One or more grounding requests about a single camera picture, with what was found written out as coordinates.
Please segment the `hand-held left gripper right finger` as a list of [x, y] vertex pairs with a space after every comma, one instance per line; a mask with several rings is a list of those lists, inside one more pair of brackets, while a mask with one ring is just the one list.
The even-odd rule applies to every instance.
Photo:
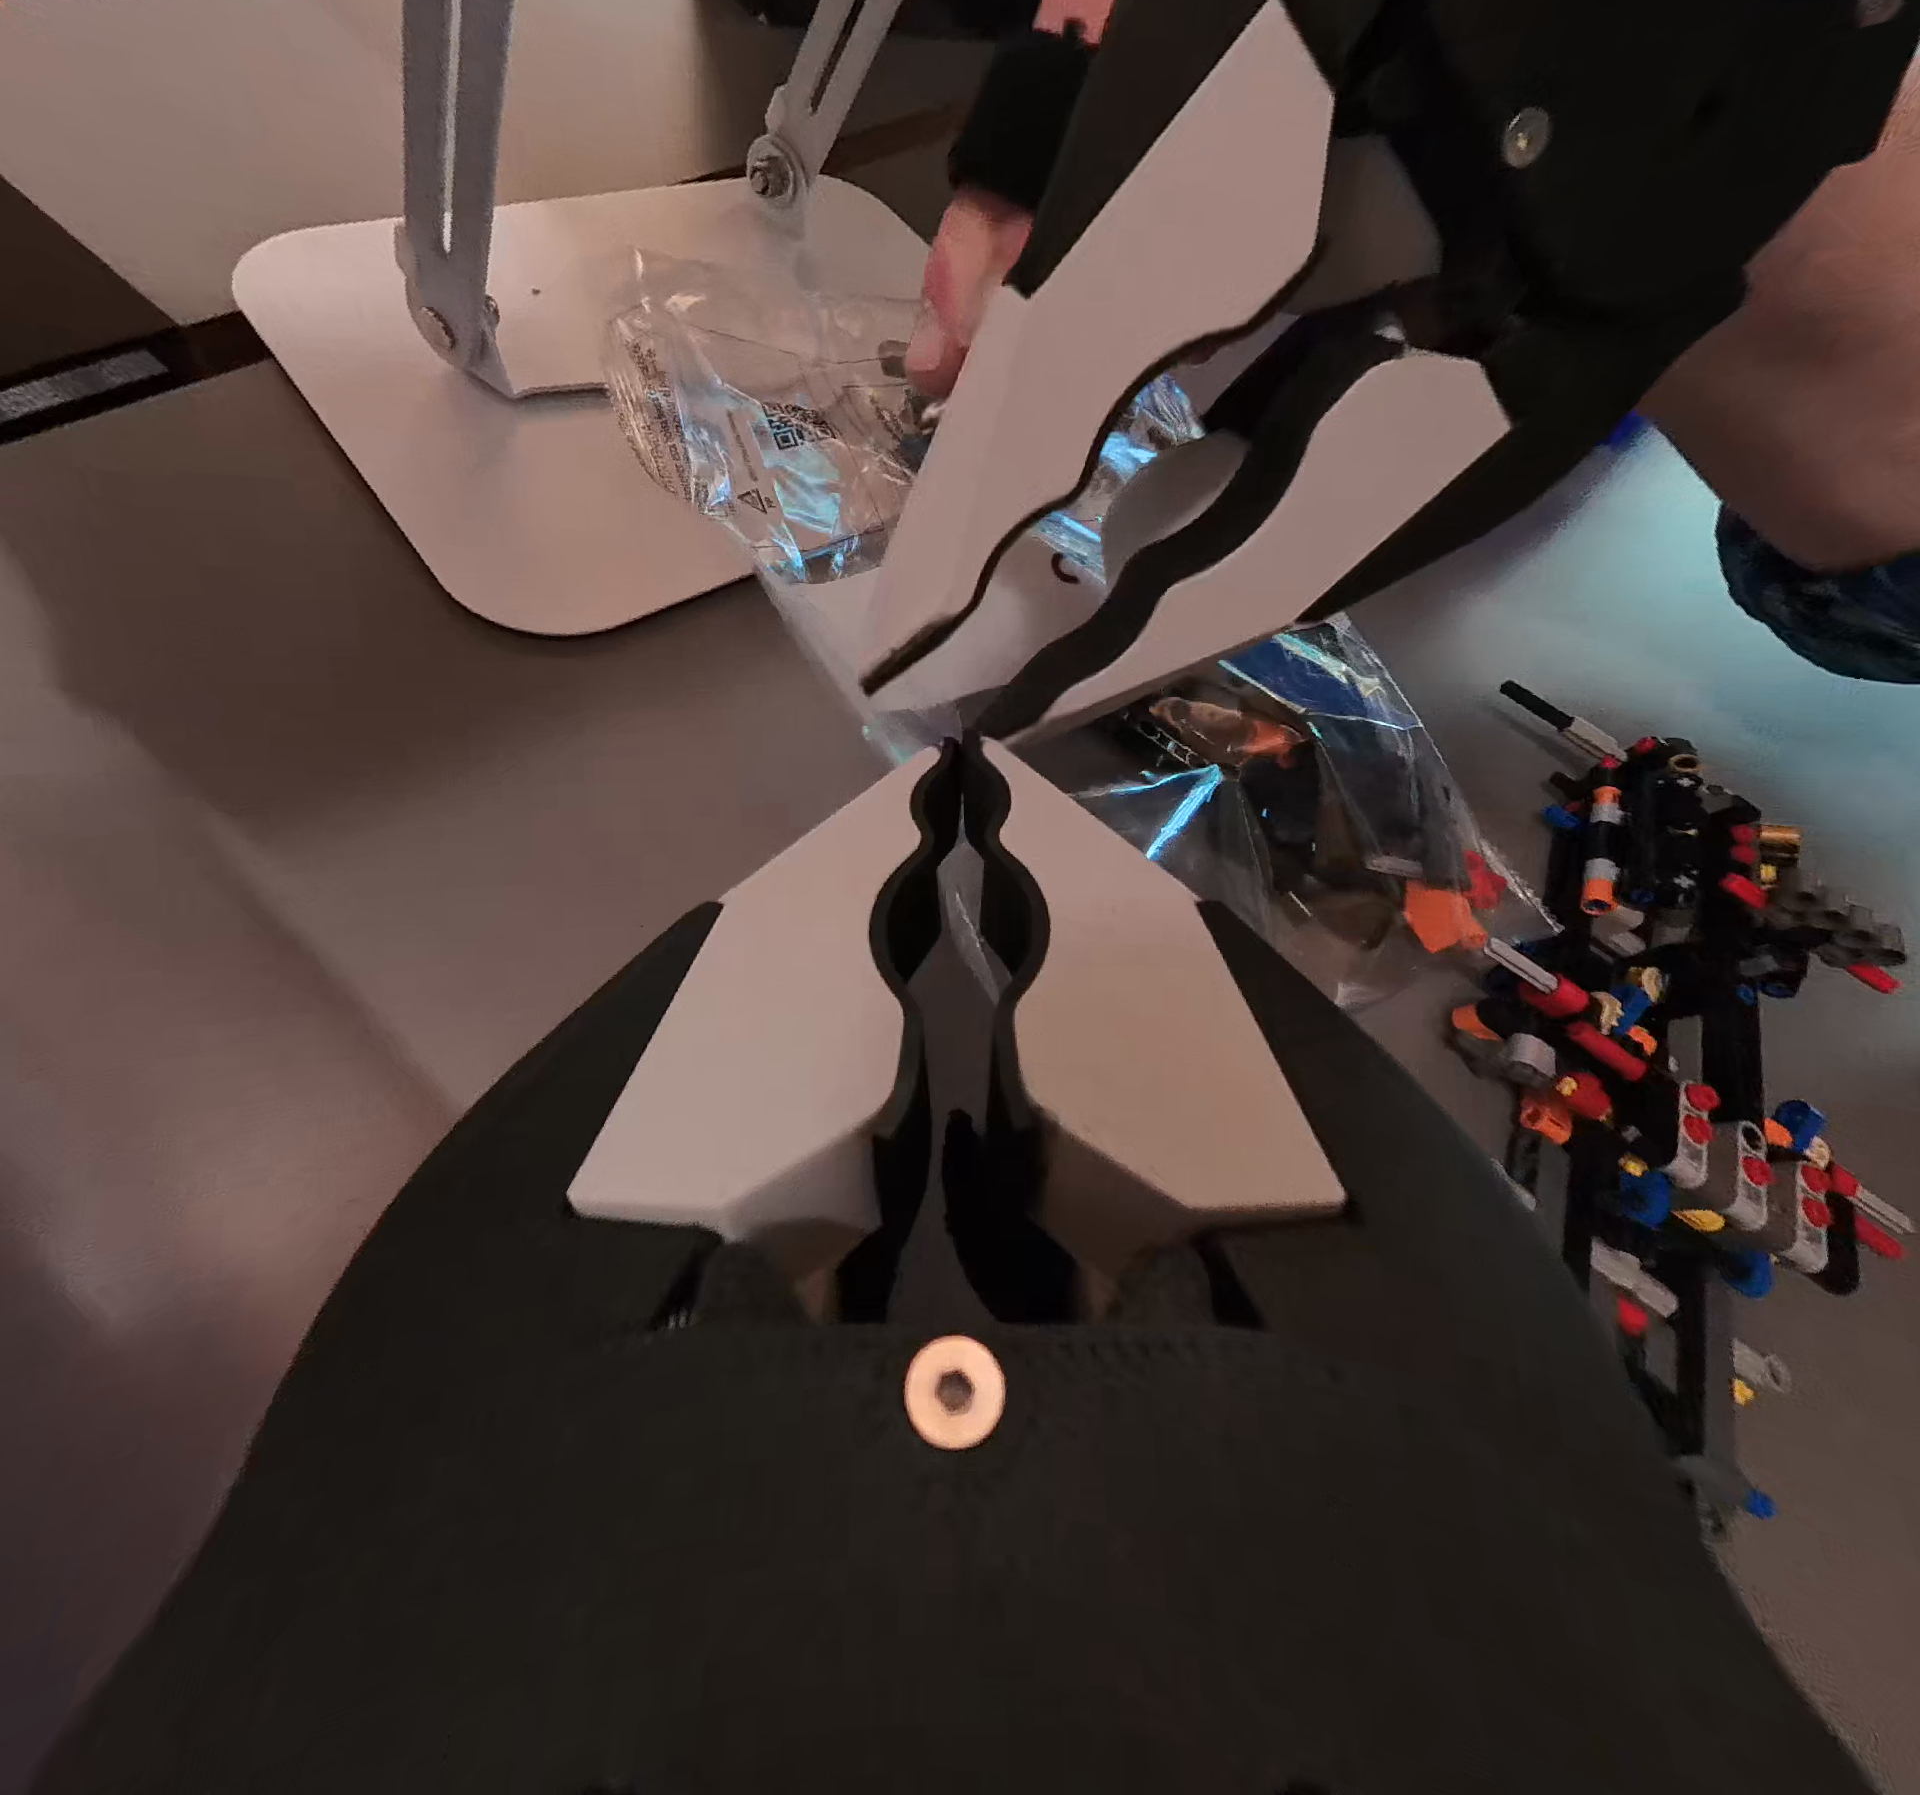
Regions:
[[1149, 1255], [1348, 1208], [1225, 941], [1277, 953], [1013, 751], [962, 742], [962, 832], [1004, 968], [962, 1271], [1001, 1323], [1075, 1323]]

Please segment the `person's right forearm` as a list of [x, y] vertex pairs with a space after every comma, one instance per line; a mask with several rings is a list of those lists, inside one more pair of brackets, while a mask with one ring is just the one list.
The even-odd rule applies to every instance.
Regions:
[[1915, 686], [1915, 63], [1874, 152], [1759, 253], [1641, 410], [1719, 498], [1734, 603], [1820, 671]]

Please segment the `white lamp base plate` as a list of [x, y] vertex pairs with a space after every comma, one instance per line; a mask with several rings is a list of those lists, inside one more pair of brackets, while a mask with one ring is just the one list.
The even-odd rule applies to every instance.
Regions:
[[740, 582], [711, 516], [658, 486], [603, 389], [640, 251], [774, 275], [793, 227], [738, 176], [502, 205], [491, 295], [511, 392], [422, 335], [394, 221], [286, 231], [231, 295], [446, 592], [478, 619], [582, 638]]

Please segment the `black lego axle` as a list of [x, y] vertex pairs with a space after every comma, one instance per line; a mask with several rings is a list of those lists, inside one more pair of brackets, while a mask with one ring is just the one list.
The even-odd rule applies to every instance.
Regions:
[[1548, 726], [1564, 743], [1587, 756], [1587, 762], [1619, 766], [1627, 759], [1621, 743], [1607, 731], [1582, 716], [1548, 702], [1548, 699], [1522, 683], [1512, 679], [1500, 682], [1499, 695], [1533, 716], [1535, 722]]

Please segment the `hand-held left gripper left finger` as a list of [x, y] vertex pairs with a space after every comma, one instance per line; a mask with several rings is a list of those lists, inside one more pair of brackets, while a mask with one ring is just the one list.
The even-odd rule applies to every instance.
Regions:
[[806, 1275], [846, 1321], [941, 1285], [942, 1117], [920, 984], [947, 942], [959, 743], [911, 759], [709, 914], [568, 1207], [701, 1228]]

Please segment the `black lego technic model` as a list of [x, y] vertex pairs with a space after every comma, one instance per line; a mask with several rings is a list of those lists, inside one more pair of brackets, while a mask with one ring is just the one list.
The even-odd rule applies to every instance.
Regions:
[[1901, 995], [1908, 950], [1691, 742], [1615, 740], [1619, 766], [1566, 743], [1577, 766], [1541, 814], [1553, 931], [1486, 942], [1453, 1047], [1507, 1093], [1505, 1180], [1609, 1304], [1619, 1366], [1725, 1537], [1774, 1516], [1739, 1462], [1740, 1413], [1790, 1390], [1739, 1336], [1740, 1304], [1789, 1277], [1846, 1297], [1867, 1257], [1915, 1247], [1914, 1219], [1834, 1152], [1828, 1111], [1768, 1093], [1763, 1022], [1814, 966]]

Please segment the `clear printed plastic bag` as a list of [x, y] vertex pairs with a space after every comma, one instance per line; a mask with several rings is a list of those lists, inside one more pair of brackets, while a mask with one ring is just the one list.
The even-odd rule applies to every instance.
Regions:
[[938, 419], [905, 367], [917, 305], [656, 248], [629, 269], [603, 373], [646, 475], [768, 582], [873, 571]]

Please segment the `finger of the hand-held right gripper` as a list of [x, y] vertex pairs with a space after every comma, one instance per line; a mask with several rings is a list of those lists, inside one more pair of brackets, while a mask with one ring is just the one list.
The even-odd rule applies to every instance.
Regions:
[[1318, 344], [1253, 436], [1187, 442], [1119, 492], [1101, 606], [1022, 662], [975, 731], [1079, 726], [1304, 620], [1509, 430], [1469, 358], [1380, 333]]
[[1104, 126], [1113, 86], [1119, 114], [1147, 114], [1120, 22], [1095, 54], [1027, 259], [987, 307], [867, 603], [859, 679], [879, 705], [990, 700], [1062, 635], [975, 619], [1142, 384], [1216, 352], [1242, 381], [1261, 352], [1299, 363], [1344, 333], [1408, 344], [1398, 303], [1438, 272], [1435, 224], [1387, 142], [1334, 138], [1288, 8], [1181, 37], [1204, 69], [1144, 141]]

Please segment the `person's right hand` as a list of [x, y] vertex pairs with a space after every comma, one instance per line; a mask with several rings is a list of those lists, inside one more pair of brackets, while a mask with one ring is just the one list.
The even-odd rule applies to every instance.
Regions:
[[[1096, 46], [1115, 0], [1040, 0], [1032, 29]], [[962, 185], [947, 200], [923, 271], [920, 322], [905, 371], [928, 397], [947, 397], [987, 307], [1020, 257], [1034, 218], [1017, 204]]]

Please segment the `clear bag of lego parts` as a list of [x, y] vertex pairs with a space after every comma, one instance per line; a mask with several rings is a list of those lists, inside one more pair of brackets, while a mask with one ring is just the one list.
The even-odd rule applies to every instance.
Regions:
[[[1042, 515], [975, 625], [1082, 623], [1149, 491], [1211, 486], [1204, 430], [1174, 373], [1120, 410], [1093, 484]], [[1194, 896], [1229, 903], [1346, 1009], [1469, 968], [1499, 937], [1553, 923], [1453, 782], [1428, 726], [1351, 620], [1264, 638], [1077, 726], [1014, 743], [1040, 775]]]

